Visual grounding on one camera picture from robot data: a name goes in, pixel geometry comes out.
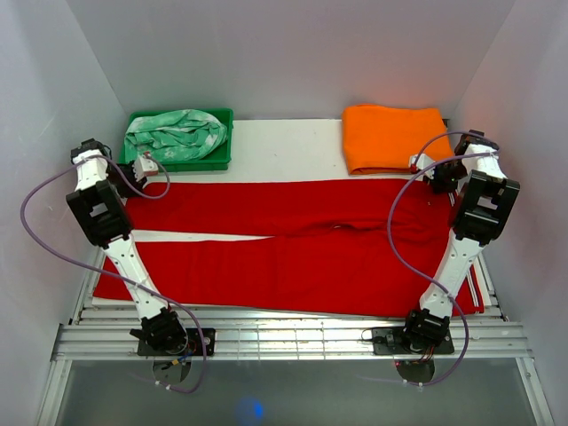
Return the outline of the red trousers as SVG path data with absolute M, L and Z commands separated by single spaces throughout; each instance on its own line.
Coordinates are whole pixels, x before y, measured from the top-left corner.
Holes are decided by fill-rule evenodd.
M 405 317 L 446 250 L 452 208 L 422 182 L 152 183 L 126 211 L 155 286 L 183 304 Z

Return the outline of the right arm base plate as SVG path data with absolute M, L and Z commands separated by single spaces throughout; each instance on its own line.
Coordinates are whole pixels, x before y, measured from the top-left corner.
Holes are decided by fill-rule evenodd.
M 432 343 L 411 343 L 403 333 L 403 327 L 372 327 L 365 330 L 362 340 L 371 343 L 374 355 L 450 355 L 454 354 L 454 344 L 447 335 L 439 345 Z

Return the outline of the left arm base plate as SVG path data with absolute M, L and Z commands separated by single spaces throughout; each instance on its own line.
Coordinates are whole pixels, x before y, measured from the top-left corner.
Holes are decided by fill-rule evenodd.
M 199 337 L 199 332 L 196 328 L 188 328 L 186 330 L 188 335 L 188 344 L 184 348 L 183 351 L 178 353 L 170 353 L 164 350 L 155 350 L 150 345 L 144 342 L 138 343 L 138 348 L 136 350 L 136 354 L 143 357 L 151 357 L 151 356 L 170 356 L 170 357 L 183 357 L 185 355 L 192 357 L 192 356 L 202 356 L 202 345 L 201 339 Z M 211 357 L 215 353 L 215 344 L 216 344 L 216 337 L 217 331 L 212 327 L 205 327 L 202 330 L 204 342 L 205 342 L 205 351 L 208 357 Z

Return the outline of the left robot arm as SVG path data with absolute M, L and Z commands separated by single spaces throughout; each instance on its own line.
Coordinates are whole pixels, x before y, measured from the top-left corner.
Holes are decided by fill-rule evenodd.
M 142 193 L 149 176 L 159 166 L 144 153 L 126 164 L 113 167 L 107 146 L 94 138 L 71 150 L 77 167 L 75 190 L 66 197 L 67 205 L 87 240 L 103 249 L 122 276 L 136 305 L 141 322 L 130 334 L 153 350 L 177 355 L 185 350 L 188 334 L 170 304 L 158 297 L 158 289 L 137 251 L 134 226 L 123 200 Z

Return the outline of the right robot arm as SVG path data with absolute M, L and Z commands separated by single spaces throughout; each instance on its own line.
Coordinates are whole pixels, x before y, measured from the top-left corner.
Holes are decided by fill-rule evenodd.
M 408 313 L 400 331 L 403 346 L 423 357 L 450 343 L 457 294 L 483 249 L 501 235 L 520 192 L 520 184 L 501 170 L 497 143 L 479 130 L 453 134 L 460 137 L 454 156 L 434 161 L 423 147 L 409 159 L 410 171 L 434 193 L 454 197 L 445 253 L 419 308 Z

